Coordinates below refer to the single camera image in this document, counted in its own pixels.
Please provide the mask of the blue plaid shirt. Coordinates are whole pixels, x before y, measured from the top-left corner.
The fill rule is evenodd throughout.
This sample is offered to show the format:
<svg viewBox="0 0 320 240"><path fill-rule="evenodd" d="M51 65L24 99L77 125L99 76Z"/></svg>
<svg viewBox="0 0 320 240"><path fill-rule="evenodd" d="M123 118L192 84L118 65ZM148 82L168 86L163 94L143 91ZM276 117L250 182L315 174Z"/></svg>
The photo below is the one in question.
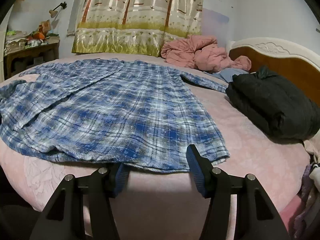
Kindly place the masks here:
<svg viewBox="0 0 320 240"><path fill-rule="evenodd" d="M229 157L216 123L189 89L224 85L143 61L85 59L27 70L35 81L1 88L1 139L55 163L124 163L175 173L194 144L218 164Z"/></svg>

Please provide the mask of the clothes pile beside bed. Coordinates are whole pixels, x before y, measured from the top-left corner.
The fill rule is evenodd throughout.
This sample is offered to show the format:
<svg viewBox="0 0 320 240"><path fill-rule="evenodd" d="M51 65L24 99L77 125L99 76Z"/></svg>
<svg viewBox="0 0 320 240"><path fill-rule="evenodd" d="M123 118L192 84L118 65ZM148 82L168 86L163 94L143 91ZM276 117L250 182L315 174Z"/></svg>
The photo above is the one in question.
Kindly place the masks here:
<svg viewBox="0 0 320 240"><path fill-rule="evenodd" d="M307 165L301 187L304 210L294 221L294 239L319 238L319 139L304 141L304 148L310 154L311 163Z"/></svg>

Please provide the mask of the black folded jacket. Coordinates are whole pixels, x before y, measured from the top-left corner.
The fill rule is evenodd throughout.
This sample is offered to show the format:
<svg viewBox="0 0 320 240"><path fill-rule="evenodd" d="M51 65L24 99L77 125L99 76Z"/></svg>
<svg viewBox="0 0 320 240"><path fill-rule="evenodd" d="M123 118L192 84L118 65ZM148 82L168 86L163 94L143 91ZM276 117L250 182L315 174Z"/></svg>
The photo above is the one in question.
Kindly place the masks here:
<svg viewBox="0 0 320 240"><path fill-rule="evenodd" d="M234 75L226 88L232 105L273 138L306 140L319 131L319 107L266 66Z"/></svg>

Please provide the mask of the light blue pillow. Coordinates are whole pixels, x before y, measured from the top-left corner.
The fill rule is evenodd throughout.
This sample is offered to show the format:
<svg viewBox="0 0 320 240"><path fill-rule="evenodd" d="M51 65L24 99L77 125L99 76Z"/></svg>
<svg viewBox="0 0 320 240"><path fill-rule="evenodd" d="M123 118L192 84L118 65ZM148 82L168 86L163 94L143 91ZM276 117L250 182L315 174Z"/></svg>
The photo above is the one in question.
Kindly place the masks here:
<svg viewBox="0 0 320 240"><path fill-rule="evenodd" d="M247 71L238 69L238 68L225 68L219 72L216 73L209 73L209 72L204 72L205 74L208 74L210 76L213 76L215 78L218 78L220 80L225 81L226 83L230 83L233 81L233 76L234 75L241 75L241 74L248 74Z"/></svg>

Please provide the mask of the dark wooden side table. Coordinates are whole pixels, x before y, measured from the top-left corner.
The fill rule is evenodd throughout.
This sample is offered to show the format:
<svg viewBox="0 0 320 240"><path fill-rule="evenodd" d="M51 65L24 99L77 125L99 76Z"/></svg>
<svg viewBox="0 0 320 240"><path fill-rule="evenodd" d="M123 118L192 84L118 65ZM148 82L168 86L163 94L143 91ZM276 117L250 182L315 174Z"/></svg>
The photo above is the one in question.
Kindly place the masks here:
<svg viewBox="0 0 320 240"><path fill-rule="evenodd" d="M4 79L28 68L59 58L60 42L48 43L10 53L4 57Z"/></svg>

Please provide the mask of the wooden white bed headboard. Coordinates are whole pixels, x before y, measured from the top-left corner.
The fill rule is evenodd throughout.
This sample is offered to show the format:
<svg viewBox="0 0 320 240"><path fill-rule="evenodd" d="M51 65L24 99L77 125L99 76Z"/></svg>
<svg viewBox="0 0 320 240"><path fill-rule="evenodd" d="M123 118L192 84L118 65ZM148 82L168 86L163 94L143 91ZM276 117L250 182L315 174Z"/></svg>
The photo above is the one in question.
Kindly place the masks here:
<svg viewBox="0 0 320 240"><path fill-rule="evenodd" d="M282 75L319 105L319 55L300 44L280 38L252 37L227 43L231 59L246 56L250 71L262 66Z"/></svg>

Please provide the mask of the pink crumpled quilt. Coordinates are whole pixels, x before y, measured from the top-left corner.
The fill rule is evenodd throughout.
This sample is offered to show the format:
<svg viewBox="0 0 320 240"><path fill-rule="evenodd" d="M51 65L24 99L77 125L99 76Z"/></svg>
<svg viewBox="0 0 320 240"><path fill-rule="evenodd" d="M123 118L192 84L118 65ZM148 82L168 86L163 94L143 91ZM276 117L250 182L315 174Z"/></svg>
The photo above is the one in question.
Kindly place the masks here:
<svg viewBox="0 0 320 240"><path fill-rule="evenodd" d="M161 49L161 57L169 64L217 73L226 68L251 69L246 56L231 59L225 48L219 47L215 36L190 35L167 42Z"/></svg>

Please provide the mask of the stack of papers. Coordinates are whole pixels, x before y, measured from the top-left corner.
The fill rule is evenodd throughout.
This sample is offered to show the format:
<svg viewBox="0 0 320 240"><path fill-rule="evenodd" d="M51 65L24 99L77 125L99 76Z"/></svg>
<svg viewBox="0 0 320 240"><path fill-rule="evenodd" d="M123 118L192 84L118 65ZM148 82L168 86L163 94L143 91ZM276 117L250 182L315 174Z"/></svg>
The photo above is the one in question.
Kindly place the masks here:
<svg viewBox="0 0 320 240"><path fill-rule="evenodd" d="M23 50L27 42L27 33L24 31L10 30L5 36L4 54L8 55Z"/></svg>

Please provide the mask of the orange plush toy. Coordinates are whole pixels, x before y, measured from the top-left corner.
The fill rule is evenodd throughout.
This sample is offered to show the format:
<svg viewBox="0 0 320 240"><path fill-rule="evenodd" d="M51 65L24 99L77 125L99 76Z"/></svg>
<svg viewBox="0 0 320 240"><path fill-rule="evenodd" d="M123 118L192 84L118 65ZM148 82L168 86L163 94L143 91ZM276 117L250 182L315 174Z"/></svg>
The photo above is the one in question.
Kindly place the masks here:
<svg viewBox="0 0 320 240"><path fill-rule="evenodd" d="M29 34L26 39L28 42L32 40L44 40L49 31L51 31L50 20L42 21L37 30Z"/></svg>

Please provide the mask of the tree print curtain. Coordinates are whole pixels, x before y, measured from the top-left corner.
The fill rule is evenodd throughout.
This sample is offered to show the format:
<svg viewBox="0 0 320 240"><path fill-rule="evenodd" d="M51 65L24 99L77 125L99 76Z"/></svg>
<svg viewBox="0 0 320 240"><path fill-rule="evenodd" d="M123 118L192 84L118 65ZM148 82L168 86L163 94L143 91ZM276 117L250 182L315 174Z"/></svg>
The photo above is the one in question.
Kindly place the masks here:
<svg viewBox="0 0 320 240"><path fill-rule="evenodd" d="M75 0L72 52L159 56L201 33L203 0Z"/></svg>

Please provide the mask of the wall mounted lamp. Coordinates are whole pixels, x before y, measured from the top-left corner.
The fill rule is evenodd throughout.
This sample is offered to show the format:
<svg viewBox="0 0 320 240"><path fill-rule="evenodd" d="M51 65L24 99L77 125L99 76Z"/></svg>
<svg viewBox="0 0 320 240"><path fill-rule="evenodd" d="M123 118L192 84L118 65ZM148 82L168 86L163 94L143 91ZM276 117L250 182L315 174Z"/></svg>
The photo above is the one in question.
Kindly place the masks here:
<svg viewBox="0 0 320 240"><path fill-rule="evenodd" d="M66 9L66 7L67 7L67 3L66 2L60 3L54 9L49 10L50 17L54 18L58 14L57 9L59 9L59 8Z"/></svg>

